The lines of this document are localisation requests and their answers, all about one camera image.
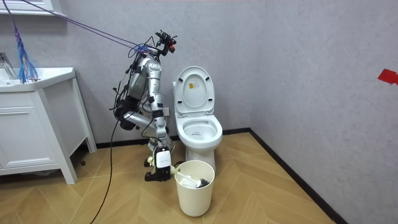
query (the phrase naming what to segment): toilet brush handle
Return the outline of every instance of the toilet brush handle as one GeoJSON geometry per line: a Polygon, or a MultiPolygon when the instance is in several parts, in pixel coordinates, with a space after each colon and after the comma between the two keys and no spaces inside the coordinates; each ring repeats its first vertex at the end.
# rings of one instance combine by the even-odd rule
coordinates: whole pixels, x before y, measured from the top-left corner
{"type": "Polygon", "coordinates": [[[180,177],[182,177],[182,178],[188,180],[189,182],[195,184],[196,187],[199,187],[199,185],[200,185],[200,181],[199,181],[199,180],[193,180],[191,177],[188,177],[188,176],[186,176],[186,175],[183,175],[183,174],[180,173],[180,172],[177,172],[176,174],[179,175],[180,177]]]}

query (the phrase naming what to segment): toilet lid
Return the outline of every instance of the toilet lid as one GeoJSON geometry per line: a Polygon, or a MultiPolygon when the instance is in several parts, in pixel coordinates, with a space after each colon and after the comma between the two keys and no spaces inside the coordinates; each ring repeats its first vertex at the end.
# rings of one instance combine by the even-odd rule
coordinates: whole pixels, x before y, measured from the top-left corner
{"type": "Polygon", "coordinates": [[[191,66],[178,76],[174,103],[180,114],[212,114],[214,111],[214,86],[211,77],[201,67],[191,66]]]}

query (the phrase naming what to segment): faucet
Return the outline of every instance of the faucet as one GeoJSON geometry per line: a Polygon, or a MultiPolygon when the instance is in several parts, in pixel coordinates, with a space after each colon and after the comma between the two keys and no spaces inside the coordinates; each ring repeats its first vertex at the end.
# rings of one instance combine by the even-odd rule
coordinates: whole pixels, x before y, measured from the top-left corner
{"type": "Polygon", "coordinates": [[[8,74],[8,77],[13,80],[13,79],[18,79],[17,74],[15,73],[10,61],[8,61],[6,53],[0,52],[0,64],[4,66],[4,69],[6,69],[6,72],[8,74]]]}

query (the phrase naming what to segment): humanoid robot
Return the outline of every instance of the humanoid robot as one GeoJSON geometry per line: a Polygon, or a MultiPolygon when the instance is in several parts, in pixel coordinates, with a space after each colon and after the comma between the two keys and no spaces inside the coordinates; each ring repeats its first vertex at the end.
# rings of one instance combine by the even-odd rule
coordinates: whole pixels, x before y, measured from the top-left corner
{"type": "Polygon", "coordinates": [[[159,41],[155,46],[143,44],[136,49],[136,59],[126,74],[129,81],[119,98],[115,100],[114,115],[125,130],[140,130],[141,136],[149,138],[148,147],[152,155],[144,166],[152,166],[152,172],[145,175],[145,181],[166,181],[174,169],[171,152],[174,149],[163,113],[163,98],[159,94],[162,66],[159,57],[174,53],[175,37],[165,32],[156,32],[159,41]]]}

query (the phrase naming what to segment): herringbone floor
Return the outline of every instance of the herringbone floor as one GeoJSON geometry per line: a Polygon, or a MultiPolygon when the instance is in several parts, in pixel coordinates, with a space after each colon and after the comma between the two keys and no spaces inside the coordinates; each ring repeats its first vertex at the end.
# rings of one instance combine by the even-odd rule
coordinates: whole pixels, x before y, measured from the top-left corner
{"type": "MultiPolygon", "coordinates": [[[[185,148],[175,143],[177,162],[185,148]]],[[[148,153],[146,146],[114,148],[112,185],[95,223],[333,223],[249,133],[223,137],[216,149],[211,207],[197,218],[182,213],[174,179],[144,182],[148,153]]],[[[0,180],[0,223],[89,224],[108,184],[109,152],[100,149],[75,160],[75,185],[59,175],[0,180]]]]}

